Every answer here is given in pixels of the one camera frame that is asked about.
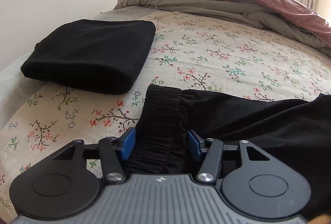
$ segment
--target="floral pattern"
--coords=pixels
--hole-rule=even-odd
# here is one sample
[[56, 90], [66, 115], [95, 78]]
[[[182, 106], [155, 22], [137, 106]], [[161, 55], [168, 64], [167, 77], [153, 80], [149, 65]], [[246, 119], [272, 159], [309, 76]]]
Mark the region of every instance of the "floral pattern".
[[[1, 131], [0, 216], [15, 217], [9, 186], [30, 166], [74, 139], [97, 143], [135, 126], [150, 84], [263, 102], [311, 101], [331, 93], [331, 60], [279, 34], [179, 12], [158, 11], [142, 19], [157, 30], [129, 92], [103, 95], [49, 83]], [[101, 176], [100, 161], [87, 160], [87, 168]]]

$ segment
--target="bed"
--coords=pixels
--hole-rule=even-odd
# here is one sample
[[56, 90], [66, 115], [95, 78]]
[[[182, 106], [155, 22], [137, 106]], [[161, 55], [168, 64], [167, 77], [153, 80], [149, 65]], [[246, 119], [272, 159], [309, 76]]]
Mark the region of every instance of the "bed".
[[[10, 222], [16, 216], [8, 191], [18, 174], [74, 139], [95, 143], [135, 126], [150, 84], [263, 102], [331, 94], [330, 42], [324, 38], [330, 27], [295, 4], [302, 9], [297, 17], [310, 12], [319, 25], [295, 25], [284, 11], [253, 0], [119, 0], [113, 11], [92, 19], [156, 26], [145, 65], [123, 95], [25, 78], [19, 68], [31, 52], [15, 61], [0, 73], [0, 217]], [[100, 176], [100, 161], [88, 160], [87, 168]]]

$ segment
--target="black fabric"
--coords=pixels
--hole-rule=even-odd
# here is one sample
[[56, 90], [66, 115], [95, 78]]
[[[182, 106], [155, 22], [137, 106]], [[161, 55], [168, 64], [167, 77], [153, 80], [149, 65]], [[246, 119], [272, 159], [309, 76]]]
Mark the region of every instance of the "black fabric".
[[39, 42], [21, 71], [81, 90], [123, 94], [137, 79], [154, 35], [150, 21], [74, 21]]
[[188, 129], [228, 144], [251, 141], [309, 181], [312, 198], [305, 217], [331, 213], [331, 96], [261, 102], [150, 85], [136, 146], [124, 167], [127, 175], [196, 173]]

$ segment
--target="metal screw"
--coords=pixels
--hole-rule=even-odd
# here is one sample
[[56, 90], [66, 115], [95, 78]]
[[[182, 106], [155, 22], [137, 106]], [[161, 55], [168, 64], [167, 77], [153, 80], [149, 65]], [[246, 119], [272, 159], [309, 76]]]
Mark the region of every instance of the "metal screw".
[[214, 176], [209, 173], [202, 173], [198, 175], [198, 179], [202, 182], [210, 182], [214, 180]]
[[123, 179], [123, 175], [120, 173], [110, 173], [107, 174], [107, 179], [110, 181], [120, 181]]

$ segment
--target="ribbed surface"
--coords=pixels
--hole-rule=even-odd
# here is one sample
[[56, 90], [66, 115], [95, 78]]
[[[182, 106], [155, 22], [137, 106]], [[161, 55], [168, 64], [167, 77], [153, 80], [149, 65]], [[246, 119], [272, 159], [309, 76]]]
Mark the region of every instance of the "ribbed surface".
[[[19, 217], [12, 224], [254, 224], [232, 211], [210, 186], [195, 184], [188, 175], [133, 175], [118, 186], [107, 186], [96, 203], [77, 216], [57, 221]], [[284, 224], [303, 224], [296, 217]]]

